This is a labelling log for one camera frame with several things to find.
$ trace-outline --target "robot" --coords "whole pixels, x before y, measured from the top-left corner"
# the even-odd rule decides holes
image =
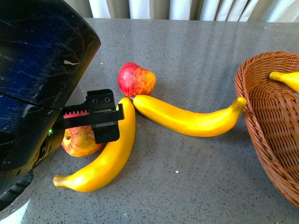
[[[111,90],[65,106],[100,44],[63,0],[0,0],[0,211],[31,183],[66,128],[92,125],[96,143],[119,138],[124,115]],[[63,118],[78,111],[89,115]]]

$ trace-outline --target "banana tip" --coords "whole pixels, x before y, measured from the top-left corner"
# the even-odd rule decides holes
[[[269,78],[270,79],[274,79],[276,80],[277,78],[279,78],[281,76],[281,73],[278,71],[273,71],[270,73]]]
[[[135,98],[135,95],[129,97],[129,99],[130,99],[132,102],[133,102],[134,98]]]

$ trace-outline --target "artificial banana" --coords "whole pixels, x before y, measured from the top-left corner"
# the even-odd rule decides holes
[[[56,175],[53,179],[55,186],[89,192],[104,187],[120,173],[132,151],[136,119],[135,108],[129,98],[124,97],[119,104],[123,104],[125,115],[125,119],[119,121],[120,138],[107,143],[97,159],[76,173]]]
[[[270,79],[280,81],[299,93],[299,72],[282,73],[273,71],[269,75]]]
[[[186,111],[146,95],[131,97],[135,108],[149,119],[181,134],[212,137],[232,129],[247,104],[238,97],[232,105],[212,113]]]

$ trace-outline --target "curtain fold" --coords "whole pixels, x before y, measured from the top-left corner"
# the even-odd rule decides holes
[[[299,0],[65,0],[83,17],[299,22]]]

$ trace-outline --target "banana stem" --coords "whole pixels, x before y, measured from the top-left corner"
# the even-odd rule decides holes
[[[238,97],[230,106],[232,111],[241,112],[247,105],[247,100],[244,97]]]
[[[54,185],[56,187],[66,188],[67,177],[68,176],[56,175],[53,179]]]

